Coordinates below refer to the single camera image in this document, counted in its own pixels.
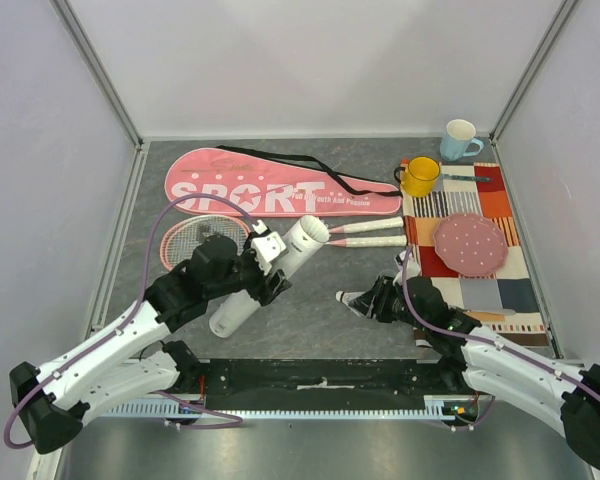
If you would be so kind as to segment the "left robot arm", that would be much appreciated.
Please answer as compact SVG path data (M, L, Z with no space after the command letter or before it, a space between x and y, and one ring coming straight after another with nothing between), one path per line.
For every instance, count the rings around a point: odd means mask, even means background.
M207 238L169 273L143 283L138 300L108 327L41 366L14 367L9 374L14 411L7 422L21 421L29 445L48 454L129 398L191 392L202 367L182 341L166 343L135 365L126 361L201 317L216 298L245 292L262 306L270 304L291 286L275 265L286 252L282 237L271 231L251 233L242 248L223 235Z

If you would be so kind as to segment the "white shuttlecock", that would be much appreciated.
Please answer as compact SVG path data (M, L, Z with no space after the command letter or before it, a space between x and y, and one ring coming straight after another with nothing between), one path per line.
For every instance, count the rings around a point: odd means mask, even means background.
M301 218L301 224L304 232L312 241L324 244L329 240L328 228L319 218L306 215Z
M348 308L354 315L363 317L364 313L360 311L360 302L358 301L362 295L362 292L337 291L335 298L339 303Z

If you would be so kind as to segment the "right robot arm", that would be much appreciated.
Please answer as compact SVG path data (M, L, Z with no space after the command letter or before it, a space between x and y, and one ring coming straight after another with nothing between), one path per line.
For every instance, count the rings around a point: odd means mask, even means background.
M398 283L380 276L366 292L340 292L356 315L404 322L424 333L449 362L438 368L447 392L467 387L509 403L544 422L582 460L600 471L600 365L579 368L523 348L448 305L426 277Z

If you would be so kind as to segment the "white shuttlecock tube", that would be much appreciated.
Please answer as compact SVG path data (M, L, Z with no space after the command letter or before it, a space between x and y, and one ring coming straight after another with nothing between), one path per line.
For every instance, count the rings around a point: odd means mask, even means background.
M261 306L269 305L291 286L289 278L329 240L326 225L313 215L301 217L282 237L277 235L273 251L281 247L264 280L251 290L231 294L211 316L209 327L220 338L231 336Z

